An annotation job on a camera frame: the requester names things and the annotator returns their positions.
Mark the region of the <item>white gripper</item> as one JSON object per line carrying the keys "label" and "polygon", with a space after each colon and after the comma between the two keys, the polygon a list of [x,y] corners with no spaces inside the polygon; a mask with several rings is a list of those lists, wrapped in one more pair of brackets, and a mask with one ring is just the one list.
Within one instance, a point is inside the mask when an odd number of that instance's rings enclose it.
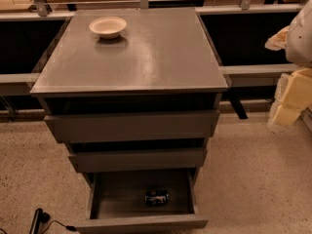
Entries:
{"label": "white gripper", "polygon": [[270,108],[268,128],[283,131],[312,104],[312,69],[301,68],[292,74],[283,73]]}

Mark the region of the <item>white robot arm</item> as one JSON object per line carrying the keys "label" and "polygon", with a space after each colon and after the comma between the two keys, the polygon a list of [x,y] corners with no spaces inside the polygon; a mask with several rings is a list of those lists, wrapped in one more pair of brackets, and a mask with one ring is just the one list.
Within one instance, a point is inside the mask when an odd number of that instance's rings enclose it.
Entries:
{"label": "white robot arm", "polygon": [[279,133],[312,104],[312,0],[305,3],[289,26],[266,41],[265,48],[284,49],[287,61],[298,66],[292,74],[281,75],[270,108],[268,128]]}

